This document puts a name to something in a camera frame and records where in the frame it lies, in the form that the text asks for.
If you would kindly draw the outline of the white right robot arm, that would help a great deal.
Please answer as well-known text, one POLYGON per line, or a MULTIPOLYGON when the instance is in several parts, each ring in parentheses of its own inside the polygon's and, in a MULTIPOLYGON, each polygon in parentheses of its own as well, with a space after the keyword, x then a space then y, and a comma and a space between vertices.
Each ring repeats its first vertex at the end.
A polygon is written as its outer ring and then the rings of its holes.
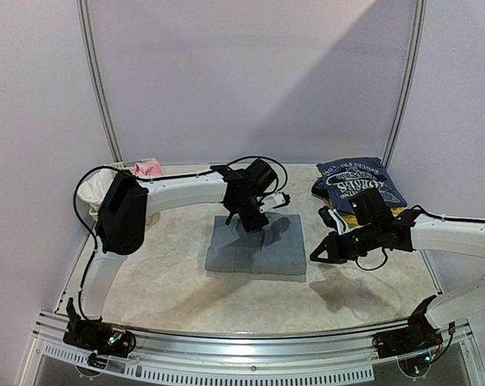
POLYGON ((485 218, 435 215, 418 208, 398 216, 364 216, 359 224, 349 232, 330 232, 310 259, 341 265, 375 249, 425 255, 442 293, 421 305, 420 319, 401 332, 406 350, 418 350, 430 340, 432 329, 485 310, 485 218))

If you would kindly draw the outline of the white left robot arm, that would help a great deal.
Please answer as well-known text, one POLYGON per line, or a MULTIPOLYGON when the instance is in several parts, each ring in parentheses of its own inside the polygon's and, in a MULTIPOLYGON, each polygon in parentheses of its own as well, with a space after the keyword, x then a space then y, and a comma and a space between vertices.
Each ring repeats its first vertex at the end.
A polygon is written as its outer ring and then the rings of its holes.
POLYGON ((142 246, 149 217, 177 207, 221 203, 230 216, 240 218, 245 231, 252 232, 269 222, 261 201, 276 178, 260 159, 244 169, 213 166, 199 173, 156 179, 118 171, 99 207, 94 250, 78 292, 84 318, 74 324, 74 337, 88 349, 104 342, 104 331, 91 320, 100 318, 113 279, 127 256, 142 246))

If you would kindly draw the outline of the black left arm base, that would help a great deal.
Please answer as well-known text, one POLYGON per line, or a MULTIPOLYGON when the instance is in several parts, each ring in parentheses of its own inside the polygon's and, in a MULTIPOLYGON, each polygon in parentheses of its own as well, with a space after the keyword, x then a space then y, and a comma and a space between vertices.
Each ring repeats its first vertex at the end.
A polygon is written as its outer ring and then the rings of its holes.
POLYGON ((67 345, 91 351, 96 355, 112 355, 127 358, 136 347, 136 337, 124 328, 103 322, 100 318, 88 320, 76 312, 73 298, 66 305, 68 324, 63 342, 67 345))

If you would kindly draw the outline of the grey garment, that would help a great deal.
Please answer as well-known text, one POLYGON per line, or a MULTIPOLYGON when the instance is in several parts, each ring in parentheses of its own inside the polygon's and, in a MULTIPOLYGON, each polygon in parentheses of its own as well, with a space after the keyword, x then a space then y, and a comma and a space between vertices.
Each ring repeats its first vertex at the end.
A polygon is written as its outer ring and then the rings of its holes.
POLYGON ((227 225, 216 216, 204 268, 213 273, 245 273, 271 277, 306 275, 301 216, 269 213, 269 224, 246 232, 240 219, 227 225))

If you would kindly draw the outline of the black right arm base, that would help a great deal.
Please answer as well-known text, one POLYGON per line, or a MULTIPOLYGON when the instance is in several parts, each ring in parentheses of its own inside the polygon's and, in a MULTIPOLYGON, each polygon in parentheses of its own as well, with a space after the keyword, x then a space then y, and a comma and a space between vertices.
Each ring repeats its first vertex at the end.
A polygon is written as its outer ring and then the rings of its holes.
POLYGON ((433 295, 424 299, 408 317, 406 327, 380 332, 372 337, 372 345, 380 359, 423 349, 428 350, 433 345, 437 345, 438 349, 434 354, 428 354, 428 358, 423 359, 423 364, 435 363, 444 356, 452 344, 456 327, 455 321, 449 323, 450 338, 443 347, 440 327, 436 327, 427 318, 428 309, 434 304, 436 298, 442 300, 444 297, 433 295))

